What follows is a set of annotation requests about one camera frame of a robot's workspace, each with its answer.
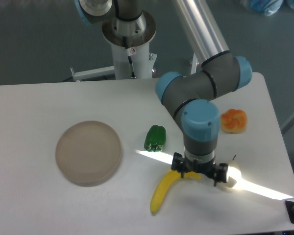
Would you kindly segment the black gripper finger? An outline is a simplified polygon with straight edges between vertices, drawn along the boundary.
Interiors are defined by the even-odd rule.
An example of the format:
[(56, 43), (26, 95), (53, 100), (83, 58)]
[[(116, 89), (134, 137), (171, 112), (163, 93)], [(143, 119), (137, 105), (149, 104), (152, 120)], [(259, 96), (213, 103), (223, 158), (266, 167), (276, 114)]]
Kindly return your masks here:
[(186, 173), (185, 158), (177, 152), (175, 152), (173, 155), (171, 170), (177, 171), (180, 173), (181, 178), (184, 178)]
[(217, 186), (217, 183), (227, 183), (228, 182), (228, 168), (227, 163), (213, 164), (210, 170), (210, 179), (214, 181), (213, 186)]

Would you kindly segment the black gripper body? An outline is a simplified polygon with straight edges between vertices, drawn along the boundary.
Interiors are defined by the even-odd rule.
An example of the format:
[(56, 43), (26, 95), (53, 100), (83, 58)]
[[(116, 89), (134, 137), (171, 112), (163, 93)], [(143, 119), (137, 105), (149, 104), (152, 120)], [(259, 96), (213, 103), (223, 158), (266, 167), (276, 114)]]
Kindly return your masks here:
[(184, 167), (181, 177), (184, 178), (186, 173), (195, 172), (213, 179), (215, 175), (215, 156), (216, 151), (213, 150), (209, 154), (196, 155), (187, 149), (184, 149)]

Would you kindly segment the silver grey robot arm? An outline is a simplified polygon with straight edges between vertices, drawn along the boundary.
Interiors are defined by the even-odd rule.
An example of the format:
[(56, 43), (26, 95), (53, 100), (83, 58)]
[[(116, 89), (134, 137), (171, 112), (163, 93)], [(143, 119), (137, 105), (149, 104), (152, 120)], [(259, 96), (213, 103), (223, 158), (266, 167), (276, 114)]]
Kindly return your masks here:
[[(75, 5), (86, 24), (102, 22), (103, 35), (111, 45), (114, 65), (98, 69), (99, 75), (151, 78), (155, 56), (149, 43), (156, 25), (140, 0), (77, 0)], [(215, 162), (221, 121), (212, 100), (246, 86), (252, 69), (244, 57), (231, 54), (205, 1), (175, 0), (173, 5), (201, 69), (188, 76), (168, 72), (155, 86), (183, 133), (184, 154), (174, 154), (171, 168), (182, 175), (193, 171), (215, 183), (227, 183), (228, 164)]]

